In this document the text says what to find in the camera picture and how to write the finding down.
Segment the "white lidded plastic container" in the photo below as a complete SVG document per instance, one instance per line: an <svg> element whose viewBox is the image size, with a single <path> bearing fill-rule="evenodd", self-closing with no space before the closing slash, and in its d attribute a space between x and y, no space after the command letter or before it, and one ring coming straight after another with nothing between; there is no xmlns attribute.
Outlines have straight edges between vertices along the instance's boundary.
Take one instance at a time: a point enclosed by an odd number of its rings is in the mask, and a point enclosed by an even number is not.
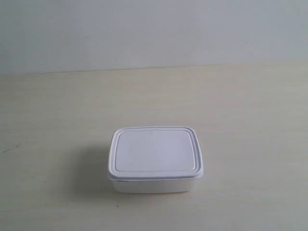
<svg viewBox="0 0 308 231"><path fill-rule="evenodd" d="M120 128L114 132L108 178L120 193L181 193L204 175L195 131L185 126Z"/></svg>

